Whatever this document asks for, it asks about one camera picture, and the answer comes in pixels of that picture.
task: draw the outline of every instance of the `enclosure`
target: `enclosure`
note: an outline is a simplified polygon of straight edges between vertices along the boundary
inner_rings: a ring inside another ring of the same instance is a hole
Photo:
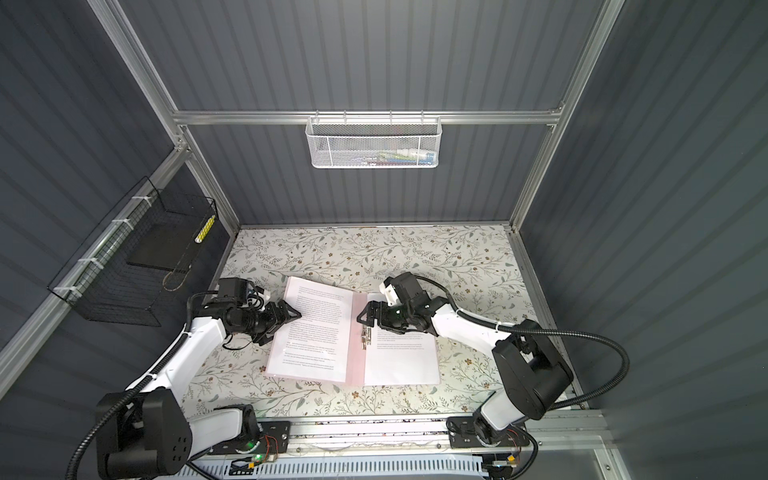
[[[747,0],[3,0],[0,476],[61,478],[99,399],[220,278],[279,299],[290,276],[369,293],[405,271],[627,349],[615,389],[526,423],[526,478],[759,476],[766,18]],[[351,387],[267,377],[269,344],[234,342],[181,408],[290,420],[253,478],[484,475],[491,450],[445,427],[502,385],[474,349],[438,338],[436,386]],[[562,399],[616,371],[553,342]]]

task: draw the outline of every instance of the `aluminum rail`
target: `aluminum rail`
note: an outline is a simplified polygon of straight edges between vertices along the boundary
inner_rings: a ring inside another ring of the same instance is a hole
[[[179,125],[304,125],[308,118],[320,123],[434,123],[444,125],[546,124],[555,125],[560,111],[178,111]]]
[[[139,187],[134,197],[125,204],[120,212],[115,215],[114,219],[121,220],[127,218],[138,204],[143,201],[139,197],[146,197],[153,190],[153,184],[157,188],[165,187],[189,156],[190,151],[187,145],[182,144],[174,148],[152,174],[149,181],[144,182]],[[107,243],[119,226],[120,223],[118,222],[110,222],[88,250],[83,253],[82,257],[89,258],[94,256]],[[77,262],[67,272],[58,286],[72,285],[79,278],[85,267],[85,262]],[[5,348],[0,352],[0,399],[11,388],[13,382],[22,374],[27,365],[32,361],[32,358],[70,310],[71,307],[68,303],[50,293],[27,319],[26,323],[8,341]]]
[[[544,175],[547,173],[549,164],[552,162],[558,146],[560,146],[560,141],[563,139],[565,130],[571,122],[578,102],[581,100],[581,95],[587,87],[589,77],[592,75],[594,66],[598,62],[600,53],[603,51],[605,42],[608,40],[608,36],[623,6],[624,0],[605,0],[603,2],[598,19],[581,53],[573,77],[571,77],[571,83],[565,92],[560,121],[549,131],[545,138],[533,167],[531,167],[531,173],[528,174],[528,178],[525,180],[525,185],[520,193],[520,199],[509,219],[514,231],[520,230],[523,221],[525,221],[525,216],[528,215],[528,210],[531,209],[536,192],[544,180]]]
[[[112,44],[127,65],[128,70],[134,76],[139,88],[144,92],[144,96],[157,118],[160,119],[168,136],[175,144],[189,144],[194,155],[187,162],[187,167],[200,185],[203,195],[216,201],[221,223],[230,235],[234,235],[240,228],[240,220],[191,133],[174,121],[173,113],[178,110],[174,99],[170,96],[160,74],[157,73],[157,69],[141,44],[136,31],[131,26],[120,2],[118,0],[88,0],[88,4],[112,40]]]
[[[451,449],[445,420],[457,413],[360,415],[260,419],[290,421],[291,456],[404,455],[508,452],[503,447]],[[526,428],[543,450],[613,448],[614,437],[600,410],[554,410]]]

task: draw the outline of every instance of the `floral tablecloth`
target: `floral tablecloth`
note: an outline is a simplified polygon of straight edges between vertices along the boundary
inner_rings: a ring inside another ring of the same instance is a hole
[[[535,319],[501,225],[241,230],[222,276],[253,280],[279,299],[288,276],[376,292],[405,271],[447,286],[467,310],[505,322]],[[249,341],[235,336],[230,346]],[[184,412],[234,403],[250,403],[262,417],[471,412],[502,387],[485,356],[445,338],[437,346],[439,385],[367,387],[267,378],[269,345],[217,348],[190,384]]]

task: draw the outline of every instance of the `aluminum frame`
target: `aluminum frame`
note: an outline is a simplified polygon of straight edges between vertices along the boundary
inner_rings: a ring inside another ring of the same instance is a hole
[[[181,125],[305,125],[308,118],[322,123],[420,123],[444,125],[515,124],[554,125],[560,110],[536,111],[177,111],[172,118]]]
[[[186,146],[179,145],[175,147],[165,157],[163,163],[154,171],[149,181],[144,182],[136,194],[134,194],[134,197],[115,215],[115,220],[128,217],[136,206],[143,201],[139,197],[146,197],[153,190],[153,185],[157,188],[165,187],[189,156],[190,151]],[[110,222],[88,250],[83,253],[83,257],[92,257],[94,252],[98,251],[119,228],[119,225],[118,222]],[[59,286],[72,284],[80,276],[84,268],[85,262],[77,262],[65,275]],[[0,399],[11,388],[13,382],[22,374],[35,357],[35,354],[37,354],[70,310],[71,307],[68,303],[53,293],[49,293],[24,325],[8,341],[5,348],[0,352]]]
[[[230,235],[235,234],[240,227],[237,214],[192,134],[173,119],[173,113],[178,110],[174,99],[170,96],[160,74],[157,73],[157,69],[141,44],[136,31],[131,26],[120,2],[118,0],[88,0],[88,4],[109,35],[128,70],[131,71],[134,80],[144,92],[144,96],[149,101],[168,136],[175,144],[188,144],[191,147],[194,158],[187,162],[187,167],[194,175],[204,195],[212,197],[216,201],[221,223],[227,232]]]
[[[274,223],[268,225],[242,225],[241,230],[264,230],[275,228],[360,228],[360,227],[444,227],[462,225],[468,227],[481,227],[485,225],[495,225],[497,227],[509,227],[506,222],[500,220],[489,220],[483,222],[367,222],[367,223]]]
[[[227,246],[224,248],[224,253],[221,255],[221,260],[219,260],[219,264],[216,267],[216,272],[214,272],[214,278],[210,280],[208,290],[215,290],[216,285],[219,284],[221,273],[224,271],[224,267],[227,265],[227,260],[230,259],[230,253],[232,252],[232,247],[234,247],[235,240],[237,240],[236,234],[230,236],[230,241],[227,242]]]
[[[600,466],[604,480],[622,480],[629,477],[629,471],[621,458],[619,449],[595,449],[594,456]]]
[[[528,211],[531,209],[536,192],[544,180],[544,175],[547,173],[555,153],[557,153],[563,135],[571,123],[571,118],[578,106],[579,100],[581,100],[581,95],[587,87],[594,66],[597,64],[598,58],[600,58],[600,53],[603,51],[605,42],[608,40],[608,36],[623,6],[624,0],[604,0],[603,2],[598,19],[592,28],[587,44],[584,46],[573,77],[571,77],[571,83],[565,91],[560,121],[550,130],[545,138],[541,150],[528,174],[528,178],[525,179],[525,185],[520,193],[515,209],[512,211],[509,223],[515,231],[520,230],[525,221],[525,216],[528,215]]]
[[[533,310],[536,312],[536,320],[544,328],[557,329],[558,326],[552,316],[552,311],[549,309],[547,298],[544,295],[544,290],[541,289],[541,284],[538,282],[536,271],[533,268],[531,258],[528,256],[528,251],[525,249],[525,244],[520,236],[520,233],[515,230],[507,231],[507,240],[509,240],[509,246],[512,248],[512,254],[515,255],[515,260],[520,267],[520,274],[523,277],[523,284],[525,285],[528,295],[531,297],[531,303],[533,304]],[[571,367],[571,371],[574,373],[574,381],[571,384],[574,387],[576,395],[583,395],[584,390],[581,388],[578,376],[574,370],[574,366],[571,363],[571,358],[568,356],[568,350],[565,348],[565,344],[559,337],[551,339],[555,347],[560,351],[563,359]],[[581,408],[588,409],[589,404],[583,402],[579,404]]]
[[[261,419],[290,421],[288,455],[408,455],[422,453],[494,453],[508,448],[451,449],[445,420],[457,413],[359,415]],[[605,450],[614,437],[600,410],[554,410],[527,421],[542,450]]]

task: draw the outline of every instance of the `wall panel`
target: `wall panel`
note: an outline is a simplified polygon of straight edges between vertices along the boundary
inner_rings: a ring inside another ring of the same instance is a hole
[[[0,3],[0,346],[172,145],[85,2]]]
[[[767,15],[628,2],[522,228],[558,325],[630,353],[594,404],[633,478],[763,470]],[[616,368],[569,347],[582,385]]]
[[[243,224],[509,220],[545,125],[446,126],[439,165],[312,166],[299,126],[190,127]]]
[[[122,2],[182,110],[556,108],[598,0]]]
[[[168,190],[200,194],[182,168]],[[208,288],[229,235],[214,224],[196,266],[178,295],[175,314],[161,326],[89,322],[69,313],[0,402],[0,460],[3,478],[61,478],[69,457],[93,426],[94,407],[108,392],[120,392],[146,371],[184,325],[185,301]],[[39,461],[38,445],[45,448]],[[78,478],[99,478],[95,447],[89,448]]]

